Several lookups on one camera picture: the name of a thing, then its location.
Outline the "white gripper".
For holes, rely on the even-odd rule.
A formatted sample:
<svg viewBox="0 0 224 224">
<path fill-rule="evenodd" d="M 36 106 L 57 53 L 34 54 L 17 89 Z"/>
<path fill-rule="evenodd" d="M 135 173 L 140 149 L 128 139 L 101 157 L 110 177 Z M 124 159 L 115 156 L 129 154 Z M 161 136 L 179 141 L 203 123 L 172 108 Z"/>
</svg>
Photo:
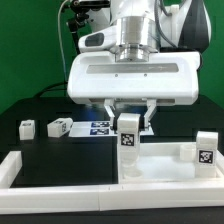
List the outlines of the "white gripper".
<svg viewBox="0 0 224 224">
<path fill-rule="evenodd" d="M 200 54 L 193 52 L 152 53 L 147 62 L 117 62 L 108 51 L 86 52 L 73 61 L 67 91 L 78 104 L 101 104 L 115 131 L 114 101 L 143 104 L 144 128 L 149 127 L 157 103 L 191 105 L 198 98 L 197 70 Z"/>
</svg>

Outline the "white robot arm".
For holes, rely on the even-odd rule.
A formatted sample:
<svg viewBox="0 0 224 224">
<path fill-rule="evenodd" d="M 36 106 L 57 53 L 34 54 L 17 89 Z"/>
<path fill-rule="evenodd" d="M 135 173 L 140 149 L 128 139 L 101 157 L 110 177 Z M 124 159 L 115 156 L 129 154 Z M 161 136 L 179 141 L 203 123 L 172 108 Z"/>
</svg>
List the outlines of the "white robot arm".
<svg viewBox="0 0 224 224">
<path fill-rule="evenodd" d="M 191 105 L 198 98 L 197 71 L 211 40 L 203 0 L 72 0 L 78 40 L 67 91 L 78 104 L 102 104 L 115 129 L 118 104 L 147 108 L 143 127 L 158 106 Z"/>
</svg>

